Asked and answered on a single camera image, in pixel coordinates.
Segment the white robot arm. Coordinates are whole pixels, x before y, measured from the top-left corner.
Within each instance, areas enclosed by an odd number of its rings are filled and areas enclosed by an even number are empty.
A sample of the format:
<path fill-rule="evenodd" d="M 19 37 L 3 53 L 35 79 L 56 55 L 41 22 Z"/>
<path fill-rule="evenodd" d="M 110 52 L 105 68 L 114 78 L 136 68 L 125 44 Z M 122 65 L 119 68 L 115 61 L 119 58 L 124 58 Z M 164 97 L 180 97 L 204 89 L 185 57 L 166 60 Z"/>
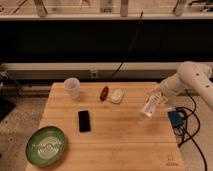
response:
<path fill-rule="evenodd" d="M 159 83 L 156 90 L 164 99 L 180 94 L 184 89 L 196 91 L 207 106 L 213 111 L 213 82 L 210 81 L 212 69 L 209 65 L 185 61 L 177 72 Z"/>

